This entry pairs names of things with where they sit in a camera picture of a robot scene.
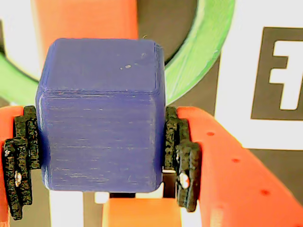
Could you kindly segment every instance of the orange block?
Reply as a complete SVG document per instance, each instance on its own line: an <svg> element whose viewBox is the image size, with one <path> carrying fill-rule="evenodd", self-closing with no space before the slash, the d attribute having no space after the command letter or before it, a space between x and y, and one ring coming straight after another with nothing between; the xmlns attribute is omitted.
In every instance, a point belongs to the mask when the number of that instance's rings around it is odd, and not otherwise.
<svg viewBox="0 0 303 227"><path fill-rule="evenodd" d="M0 108L0 227L9 226L9 209L1 161L3 155L3 143L6 139L13 138L14 117L21 115L23 115L23 107L21 106Z"/></svg>
<svg viewBox="0 0 303 227"><path fill-rule="evenodd" d="M303 227L303 208L288 189L211 115L178 108L202 148L204 227Z"/></svg>
<svg viewBox="0 0 303 227"><path fill-rule="evenodd" d="M138 38L136 0L32 2L43 62L58 38Z"/></svg>
<svg viewBox="0 0 303 227"><path fill-rule="evenodd" d="M175 199L113 198L103 206L103 227L181 227Z"/></svg>

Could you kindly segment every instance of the cube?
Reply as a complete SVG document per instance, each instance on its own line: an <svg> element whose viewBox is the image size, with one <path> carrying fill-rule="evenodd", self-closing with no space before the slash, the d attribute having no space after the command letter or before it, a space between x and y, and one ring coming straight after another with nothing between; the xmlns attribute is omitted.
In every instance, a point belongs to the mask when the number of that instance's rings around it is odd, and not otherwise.
<svg viewBox="0 0 303 227"><path fill-rule="evenodd" d="M48 189L152 192L162 182L163 50L153 41L58 39L36 94Z"/></svg>

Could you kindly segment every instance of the green ring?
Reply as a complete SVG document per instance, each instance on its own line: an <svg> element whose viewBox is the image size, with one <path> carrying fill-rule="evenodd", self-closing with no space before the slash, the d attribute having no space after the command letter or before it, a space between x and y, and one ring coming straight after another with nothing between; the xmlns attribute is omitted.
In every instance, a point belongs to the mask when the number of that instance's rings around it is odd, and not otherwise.
<svg viewBox="0 0 303 227"><path fill-rule="evenodd" d="M199 0L193 26L165 69L166 102L188 92L217 60L232 22L235 0ZM0 54L0 97L33 105L38 82L20 72Z"/></svg>
<svg viewBox="0 0 303 227"><path fill-rule="evenodd" d="M166 103L195 86L218 59L232 23L235 0L199 0L194 24L165 70Z"/></svg>

